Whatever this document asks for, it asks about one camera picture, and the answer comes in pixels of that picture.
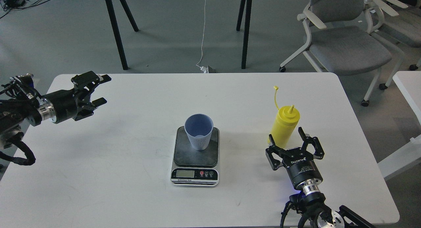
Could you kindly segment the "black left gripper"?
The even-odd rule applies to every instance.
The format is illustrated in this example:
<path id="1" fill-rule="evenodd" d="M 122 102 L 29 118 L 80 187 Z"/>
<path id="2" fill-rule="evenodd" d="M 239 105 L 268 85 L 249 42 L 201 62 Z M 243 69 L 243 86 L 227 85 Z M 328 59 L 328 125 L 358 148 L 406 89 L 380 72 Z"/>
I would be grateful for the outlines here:
<path id="1" fill-rule="evenodd" d="M 105 98 L 90 102 L 90 95 L 100 84 L 111 81 L 107 74 L 99 75 L 93 71 L 76 75 L 71 78 L 74 84 L 72 90 L 58 90 L 42 96 L 37 108 L 41 120 L 50 119 L 56 124 L 70 118 L 75 121 L 85 119 L 94 114 L 101 105 L 107 103 Z"/>

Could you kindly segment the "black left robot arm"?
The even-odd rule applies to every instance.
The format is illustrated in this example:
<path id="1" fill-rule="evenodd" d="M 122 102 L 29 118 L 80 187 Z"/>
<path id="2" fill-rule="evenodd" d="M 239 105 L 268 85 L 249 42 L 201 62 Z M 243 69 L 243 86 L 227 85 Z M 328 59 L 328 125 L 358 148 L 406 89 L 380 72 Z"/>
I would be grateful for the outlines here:
<path id="1" fill-rule="evenodd" d="M 68 119 L 78 121 L 90 117 L 96 108 L 107 102 L 104 98 L 91 101 L 91 94 L 100 84 L 109 81 L 110 76 L 89 71 L 71 79 L 74 85 L 71 90 L 41 95 L 34 87 L 32 74 L 11 77 L 10 82 L 3 85 L 1 90 L 1 94 L 9 96 L 8 100 L 1 100 L 0 106 L 1 148 L 15 145 L 25 154 L 25 158 L 12 157 L 1 152 L 1 159 L 17 165 L 33 165 L 36 158 L 22 142 L 24 133 L 20 124 L 27 120 L 30 125 L 37 126 L 47 119 L 58 124 Z"/>

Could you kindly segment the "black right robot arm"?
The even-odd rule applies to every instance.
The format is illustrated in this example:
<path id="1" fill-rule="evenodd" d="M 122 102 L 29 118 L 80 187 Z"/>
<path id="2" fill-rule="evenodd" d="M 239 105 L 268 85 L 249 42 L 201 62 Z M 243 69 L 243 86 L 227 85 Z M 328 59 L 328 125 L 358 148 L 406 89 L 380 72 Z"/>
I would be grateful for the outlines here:
<path id="1" fill-rule="evenodd" d="M 323 159 L 325 153 L 317 137 L 305 134 L 303 129 L 298 129 L 303 140 L 301 147 L 283 149 L 275 144 L 272 135 L 269 135 L 268 148 L 265 155 L 272 170 L 283 167 L 289 176 L 297 194 L 290 195 L 284 210 L 281 213 L 280 227 L 288 212 L 295 210 L 301 215 L 298 227 L 304 227 L 309 221 L 312 228 L 373 228 L 374 225 L 363 219 L 348 207 L 342 205 L 334 211 L 325 204 L 325 195 L 320 192 L 322 175 L 314 160 Z"/>

